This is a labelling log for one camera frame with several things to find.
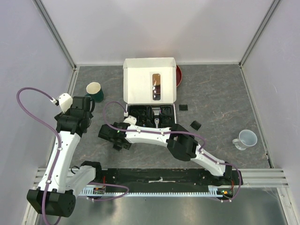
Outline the black silver hair clipper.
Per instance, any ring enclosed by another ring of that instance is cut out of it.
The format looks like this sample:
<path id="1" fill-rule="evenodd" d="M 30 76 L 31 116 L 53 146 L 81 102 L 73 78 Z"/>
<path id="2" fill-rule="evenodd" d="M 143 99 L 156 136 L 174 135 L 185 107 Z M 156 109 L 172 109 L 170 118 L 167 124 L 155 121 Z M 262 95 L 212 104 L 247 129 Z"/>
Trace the black silver hair clipper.
<path id="1" fill-rule="evenodd" d="M 153 112 L 154 123 L 156 125 L 156 128 L 158 128 L 160 122 L 161 109 L 160 107 L 153 107 L 152 112 Z"/>

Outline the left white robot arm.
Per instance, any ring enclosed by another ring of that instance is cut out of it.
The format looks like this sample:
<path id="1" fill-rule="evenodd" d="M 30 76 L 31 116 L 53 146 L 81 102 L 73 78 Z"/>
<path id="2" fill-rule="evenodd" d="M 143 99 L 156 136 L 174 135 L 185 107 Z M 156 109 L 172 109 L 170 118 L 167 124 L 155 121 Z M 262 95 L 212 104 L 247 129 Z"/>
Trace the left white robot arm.
<path id="1" fill-rule="evenodd" d="M 61 113 L 54 118 L 56 139 L 46 171 L 37 189 L 30 189 L 27 200 L 38 214 L 69 217 L 77 196 L 89 184 L 103 179 L 99 162 L 84 161 L 71 178 L 68 171 L 75 149 L 91 125 L 95 101 L 90 97 L 59 97 Z"/>

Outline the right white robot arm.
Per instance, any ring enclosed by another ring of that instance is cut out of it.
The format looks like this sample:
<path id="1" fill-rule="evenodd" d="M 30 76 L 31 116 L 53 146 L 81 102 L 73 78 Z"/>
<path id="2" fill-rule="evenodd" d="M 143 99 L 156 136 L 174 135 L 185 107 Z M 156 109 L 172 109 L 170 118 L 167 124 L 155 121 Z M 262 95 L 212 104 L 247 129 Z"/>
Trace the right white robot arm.
<path id="1" fill-rule="evenodd" d="M 113 144 L 116 150 L 129 149 L 132 144 L 146 143 L 165 147 L 179 160 L 192 161 L 204 168 L 200 181 L 204 185 L 243 185 L 242 175 L 232 164 L 207 152 L 195 136 L 183 126 L 152 128 L 128 122 L 102 125 L 98 137 Z"/>

